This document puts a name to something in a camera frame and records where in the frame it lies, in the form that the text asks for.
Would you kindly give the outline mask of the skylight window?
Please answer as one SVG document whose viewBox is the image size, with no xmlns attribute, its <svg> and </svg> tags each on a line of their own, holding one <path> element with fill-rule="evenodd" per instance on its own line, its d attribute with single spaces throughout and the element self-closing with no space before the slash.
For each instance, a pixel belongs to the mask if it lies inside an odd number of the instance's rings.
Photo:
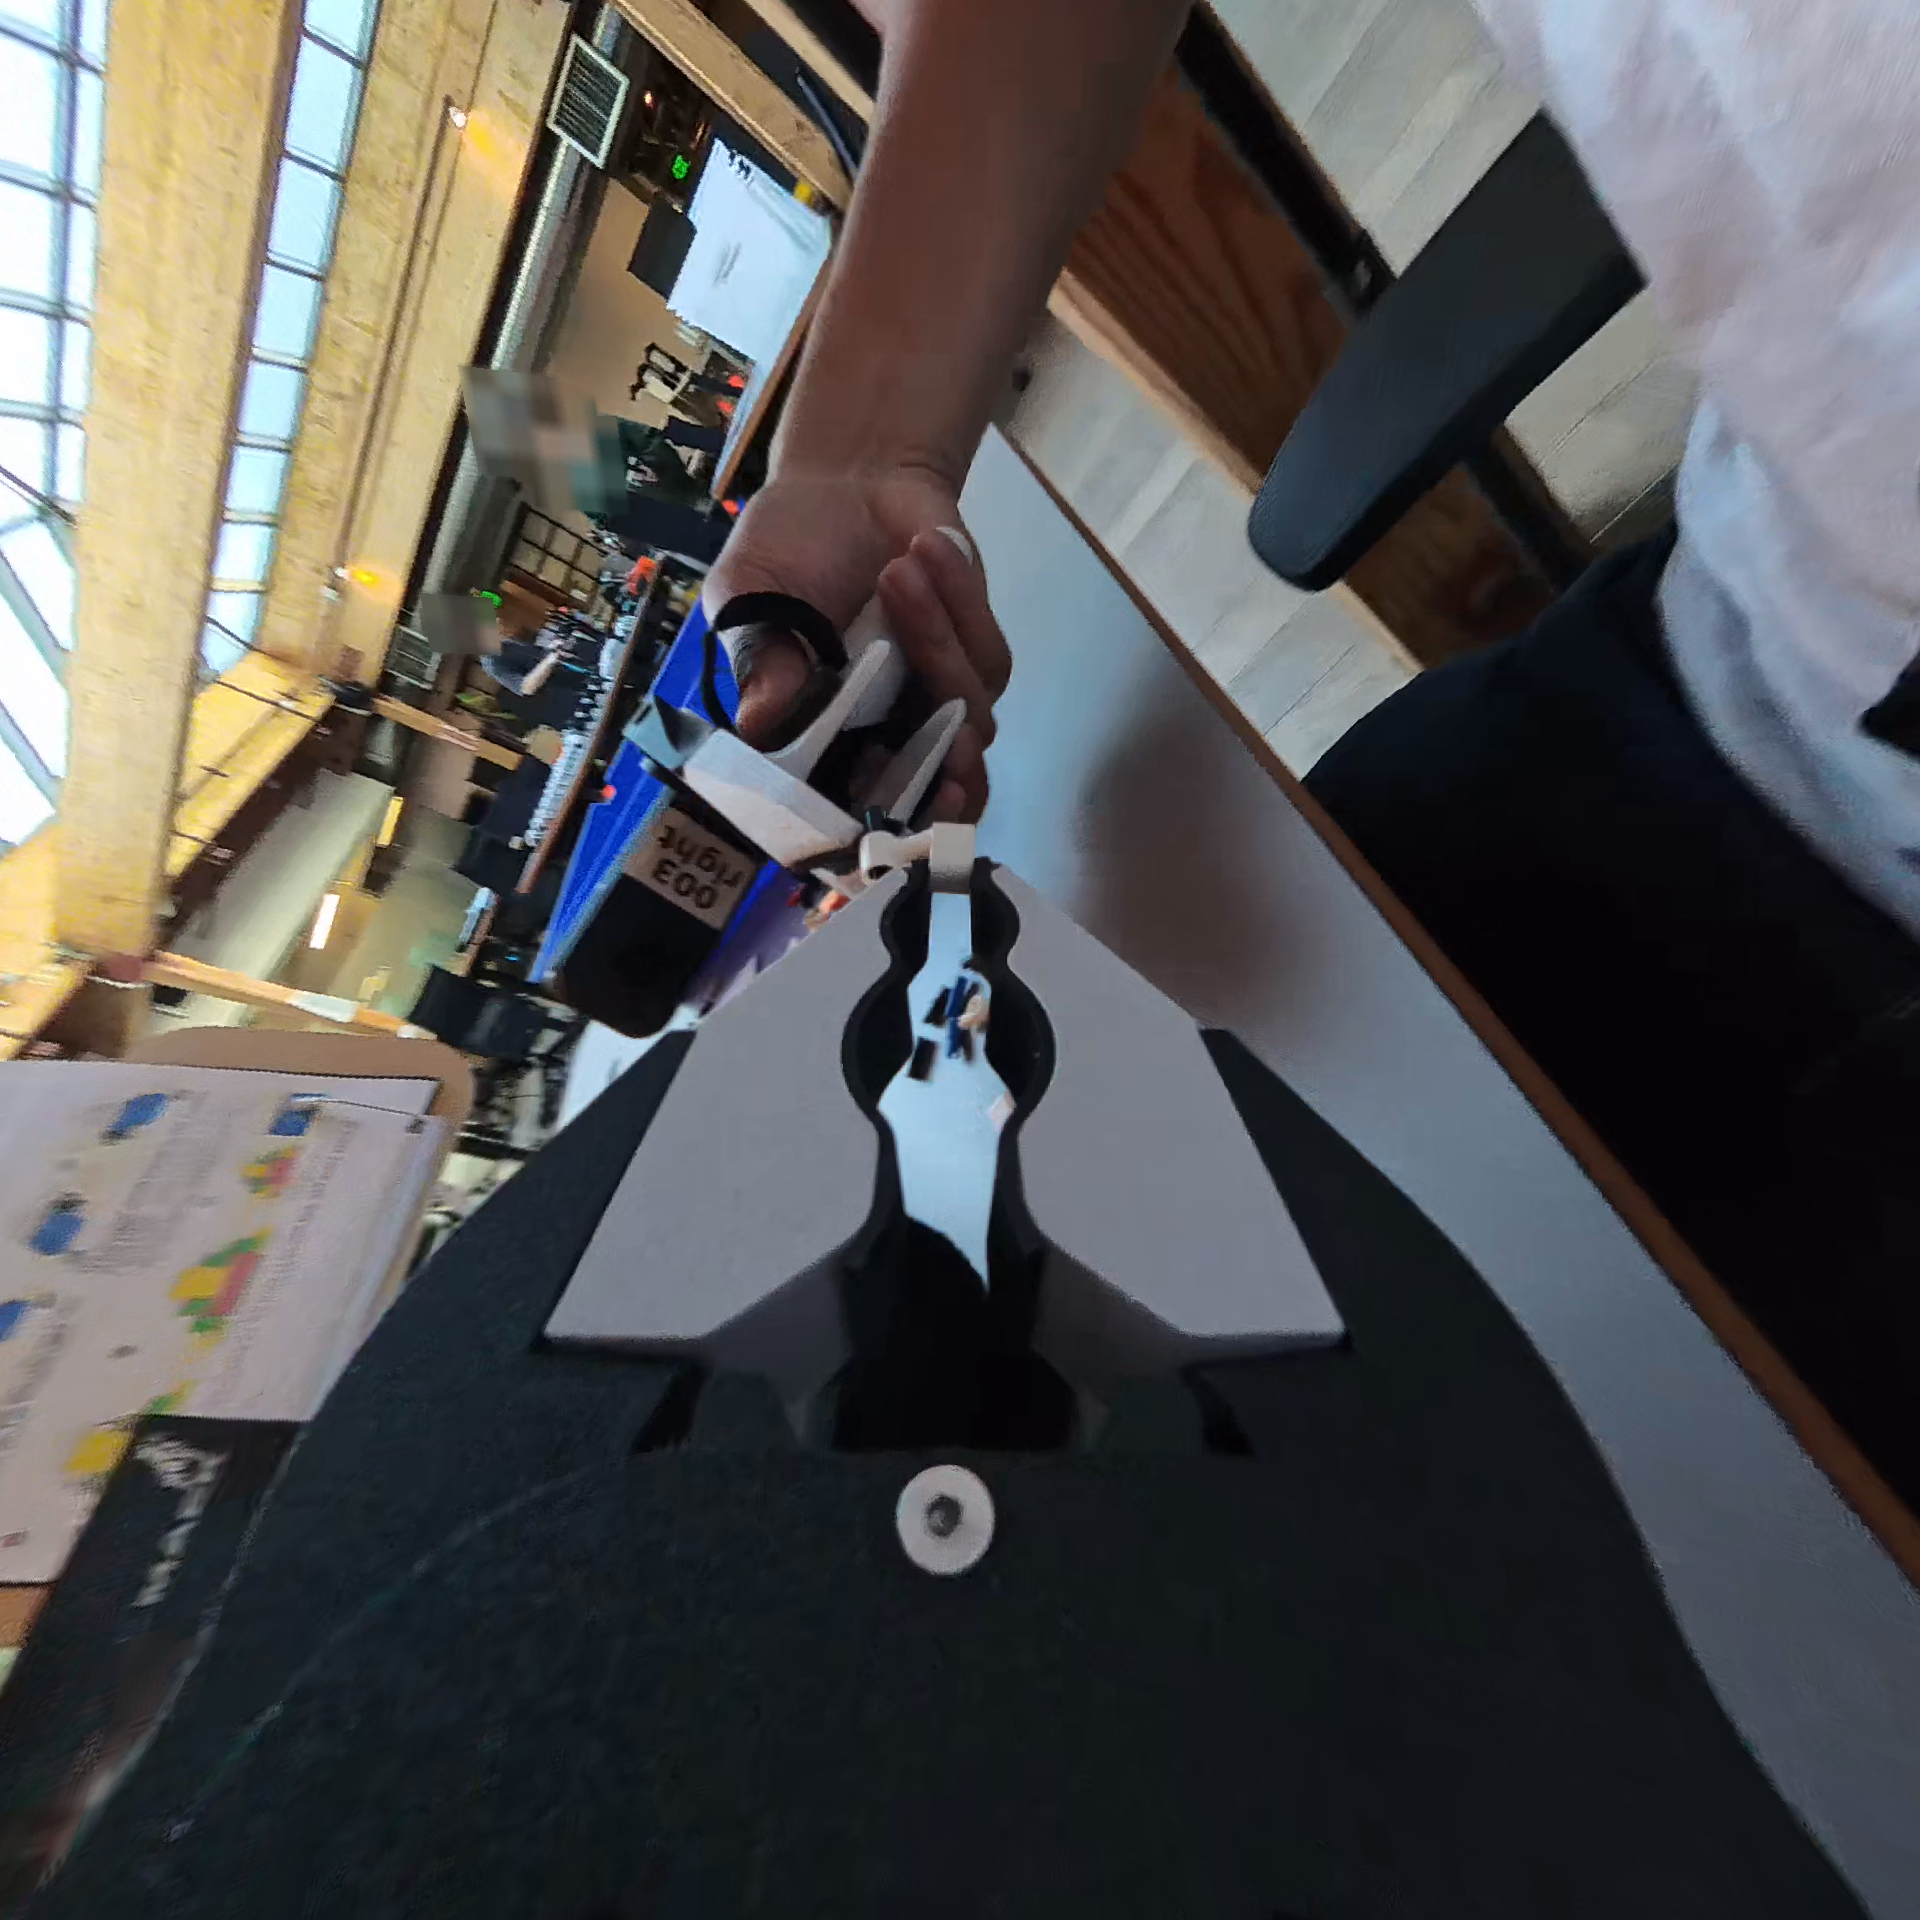
<svg viewBox="0 0 1920 1920">
<path fill-rule="evenodd" d="M 378 3 L 301 3 L 297 9 L 224 508 L 201 608 L 202 686 L 255 648 L 378 14 Z"/>
<path fill-rule="evenodd" d="M 78 640 L 106 3 L 2 4 L 2 844 L 57 811 Z"/>
</svg>

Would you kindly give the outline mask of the lego instruction sheet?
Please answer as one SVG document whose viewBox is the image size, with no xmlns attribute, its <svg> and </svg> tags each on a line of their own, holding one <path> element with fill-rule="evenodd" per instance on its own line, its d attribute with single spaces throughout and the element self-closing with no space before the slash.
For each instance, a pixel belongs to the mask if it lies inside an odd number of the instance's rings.
<svg viewBox="0 0 1920 1920">
<path fill-rule="evenodd" d="M 298 1423 L 397 1288 L 464 1066 L 7 1063 L 2 1579 L 47 1588 L 150 1418 Z"/>
</svg>

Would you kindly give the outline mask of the person's dark pants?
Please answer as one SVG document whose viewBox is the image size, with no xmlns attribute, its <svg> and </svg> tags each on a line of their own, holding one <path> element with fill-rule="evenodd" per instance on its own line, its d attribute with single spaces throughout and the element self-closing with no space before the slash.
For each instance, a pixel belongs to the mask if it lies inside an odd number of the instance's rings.
<svg viewBox="0 0 1920 1920">
<path fill-rule="evenodd" d="M 1693 719 L 1672 548 L 1408 682 L 1305 788 L 1913 1514 L 1915 940 Z"/>
</svg>

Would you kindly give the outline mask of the person's right hand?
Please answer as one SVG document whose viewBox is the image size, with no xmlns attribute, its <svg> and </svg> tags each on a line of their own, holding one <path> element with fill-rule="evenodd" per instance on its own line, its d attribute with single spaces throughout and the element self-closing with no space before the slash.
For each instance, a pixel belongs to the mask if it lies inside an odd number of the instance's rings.
<svg viewBox="0 0 1920 1920">
<path fill-rule="evenodd" d="M 777 593 L 843 632 L 874 603 L 918 688 L 967 708 L 927 802 L 935 820 L 973 825 L 1011 658 L 982 562 L 952 542 L 962 534 L 945 468 L 778 460 L 711 568 L 704 606 L 715 615 L 741 595 Z"/>
</svg>

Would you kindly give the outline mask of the cardboard box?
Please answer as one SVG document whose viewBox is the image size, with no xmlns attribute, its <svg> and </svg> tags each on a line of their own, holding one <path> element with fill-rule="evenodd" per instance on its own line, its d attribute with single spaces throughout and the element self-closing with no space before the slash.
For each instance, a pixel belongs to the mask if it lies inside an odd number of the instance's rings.
<svg viewBox="0 0 1920 1920">
<path fill-rule="evenodd" d="M 381 1097 L 400 1084 L 430 1084 L 424 1115 L 439 1127 L 439 1152 L 458 1142 L 473 1111 L 473 1067 L 458 1049 L 431 1039 L 402 1039 L 330 1026 L 280 1032 L 269 1026 L 186 1026 L 154 1040 L 131 1043 L 130 1066 L 184 1066 L 227 1073 L 278 1073 L 329 1088 L 367 1081 Z"/>
</svg>

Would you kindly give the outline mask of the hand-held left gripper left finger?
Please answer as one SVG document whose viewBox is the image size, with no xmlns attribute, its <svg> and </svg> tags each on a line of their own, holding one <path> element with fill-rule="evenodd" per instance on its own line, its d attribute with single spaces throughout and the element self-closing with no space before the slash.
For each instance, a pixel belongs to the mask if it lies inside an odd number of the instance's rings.
<svg viewBox="0 0 1920 1920">
<path fill-rule="evenodd" d="M 880 1100 L 914 978 L 904 868 L 685 1034 L 543 1342 L 753 1377 L 807 1434 L 853 1354 L 853 1274 L 903 1216 Z"/>
</svg>

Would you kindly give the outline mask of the black wall vent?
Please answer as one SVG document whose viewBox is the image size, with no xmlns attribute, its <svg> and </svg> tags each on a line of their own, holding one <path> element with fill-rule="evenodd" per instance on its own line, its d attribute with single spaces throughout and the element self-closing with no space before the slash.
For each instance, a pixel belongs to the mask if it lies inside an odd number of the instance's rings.
<svg viewBox="0 0 1920 1920">
<path fill-rule="evenodd" d="M 615 60 L 568 34 L 543 123 L 589 168 L 605 170 L 629 92 L 630 78 Z"/>
</svg>

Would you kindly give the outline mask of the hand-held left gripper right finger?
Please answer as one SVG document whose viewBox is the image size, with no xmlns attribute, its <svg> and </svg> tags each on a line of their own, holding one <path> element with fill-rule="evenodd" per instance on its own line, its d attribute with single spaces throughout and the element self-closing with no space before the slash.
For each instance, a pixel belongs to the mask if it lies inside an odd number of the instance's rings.
<svg viewBox="0 0 1920 1920">
<path fill-rule="evenodd" d="M 1202 1025 L 1008 866 L 969 886 L 999 1130 L 991 1448 L 1082 1449 L 1122 1394 L 1330 1354 L 1346 1323 Z"/>
</svg>

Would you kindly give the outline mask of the person's white shirt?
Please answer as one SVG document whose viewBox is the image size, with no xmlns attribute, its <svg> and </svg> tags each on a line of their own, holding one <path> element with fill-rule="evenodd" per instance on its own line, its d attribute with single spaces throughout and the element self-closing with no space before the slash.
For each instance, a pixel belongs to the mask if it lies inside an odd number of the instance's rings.
<svg viewBox="0 0 1920 1920">
<path fill-rule="evenodd" d="M 1696 379 L 1664 638 L 1719 754 L 1918 924 L 1918 4 L 1486 3 Z"/>
</svg>

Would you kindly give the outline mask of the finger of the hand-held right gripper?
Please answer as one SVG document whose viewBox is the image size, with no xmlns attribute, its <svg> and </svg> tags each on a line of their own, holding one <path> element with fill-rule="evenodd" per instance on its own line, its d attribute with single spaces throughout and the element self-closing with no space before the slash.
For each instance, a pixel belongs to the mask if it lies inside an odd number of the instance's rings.
<svg viewBox="0 0 1920 1920">
<path fill-rule="evenodd" d="M 678 775 L 709 809 L 778 866 L 854 858 L 862 823 L 728 732 L 711 732 Z"/>
</svg>

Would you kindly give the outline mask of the person's right forearm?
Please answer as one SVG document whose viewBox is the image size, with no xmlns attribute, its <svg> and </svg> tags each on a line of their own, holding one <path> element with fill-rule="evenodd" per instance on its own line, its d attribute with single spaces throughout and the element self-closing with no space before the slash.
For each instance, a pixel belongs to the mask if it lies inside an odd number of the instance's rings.
<svg viewBox="0 0 1920 1920">
<path fill-rule="evenodd" d="M 1031 322 L 1142 126 L 1174 3 L 869 3 L 869 145 L 753 508 L 846 530 L 958 497 Z"/>
</svg>

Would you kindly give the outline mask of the black printed box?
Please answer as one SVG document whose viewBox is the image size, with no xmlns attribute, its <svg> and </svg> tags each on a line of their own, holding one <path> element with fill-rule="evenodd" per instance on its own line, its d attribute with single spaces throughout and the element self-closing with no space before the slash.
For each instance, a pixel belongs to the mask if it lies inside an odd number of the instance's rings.
<svg viewBox="0 0 1920 1920">
<path fill-rule="evenodd" d="M 152 1745 L 199 1664 L 301 1425 L 154 1415 L 2 1695 L 2 1915 L 19 1915 Z"/>
</svg>

